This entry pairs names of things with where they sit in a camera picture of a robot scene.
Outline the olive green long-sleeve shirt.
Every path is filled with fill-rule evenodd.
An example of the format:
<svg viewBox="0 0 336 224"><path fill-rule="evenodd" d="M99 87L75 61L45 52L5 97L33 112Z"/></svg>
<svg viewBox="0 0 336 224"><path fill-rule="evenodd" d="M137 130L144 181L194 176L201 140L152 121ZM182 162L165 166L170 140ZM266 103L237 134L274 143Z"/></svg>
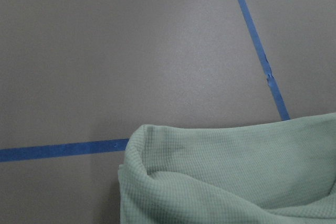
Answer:
<svg viewBox="0 0 336 224"><path fill-rule="evenodd" d="M121 223L335 223L335 114L226 129L143 125Z"/></svg>

